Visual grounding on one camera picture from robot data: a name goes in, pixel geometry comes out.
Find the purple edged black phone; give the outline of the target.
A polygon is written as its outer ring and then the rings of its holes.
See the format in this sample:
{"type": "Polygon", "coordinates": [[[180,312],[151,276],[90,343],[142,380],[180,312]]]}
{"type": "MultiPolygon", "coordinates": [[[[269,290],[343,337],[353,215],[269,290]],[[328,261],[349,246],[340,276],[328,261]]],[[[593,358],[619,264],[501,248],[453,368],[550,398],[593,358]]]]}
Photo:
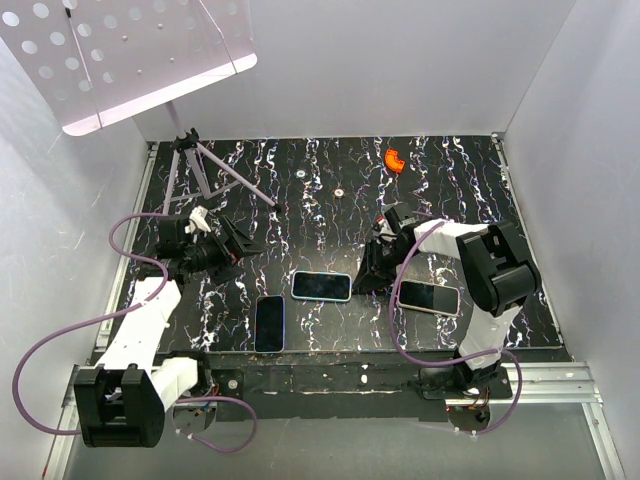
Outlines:
{"type": "Polygon", "coordinates": [[[254,324],[254,349],[257,353],[279,353],[285,346],[285,301],[281,295],[257,300],[254,324]]]}

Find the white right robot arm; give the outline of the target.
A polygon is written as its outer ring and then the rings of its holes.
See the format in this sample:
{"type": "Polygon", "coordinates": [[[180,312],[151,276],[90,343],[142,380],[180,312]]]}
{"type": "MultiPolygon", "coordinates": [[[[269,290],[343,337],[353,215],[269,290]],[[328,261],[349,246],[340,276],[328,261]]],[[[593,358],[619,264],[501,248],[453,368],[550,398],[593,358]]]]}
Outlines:
{"type": "Polygon", "coordinates": [[[395,315],[401,280],[418,253],[460,261],[473,301],[471,319],[452,359],[440,362],[402,356],[422,368],[447,369],[446,388],[475,397],[496,378],[502,349],[514,318],[541,287],[541,275],[527,242],[509,222],[465,224],[421,218],[405,203],[383,208],[375,221],[358,273],[354,294],[389,289],[388,315],[395,315]]]}

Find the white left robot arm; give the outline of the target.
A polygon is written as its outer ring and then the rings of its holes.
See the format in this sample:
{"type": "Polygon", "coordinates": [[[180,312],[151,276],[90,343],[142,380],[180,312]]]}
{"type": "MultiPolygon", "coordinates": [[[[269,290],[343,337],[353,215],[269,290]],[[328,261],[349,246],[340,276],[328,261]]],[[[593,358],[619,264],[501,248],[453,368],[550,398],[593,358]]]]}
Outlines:
{"type": "Polygon", "coordinates": [[[203,355],[178,351],[155,362],[168,320],[185,285],[204,272],[221,285],[238,277],[240,262],[264,247],[227,216],[214,230],[203,207],[187,215],[159,215],[156,242],[138,256],[141,266],[132,304],[115,337],[92,367],[82,368],[73,390],[82,439],[88,447],[156,446],[166,413],[175,405],[200,410],[219,402],[245,407],[229,393],[225,379],[211,371],[203,355]]]}

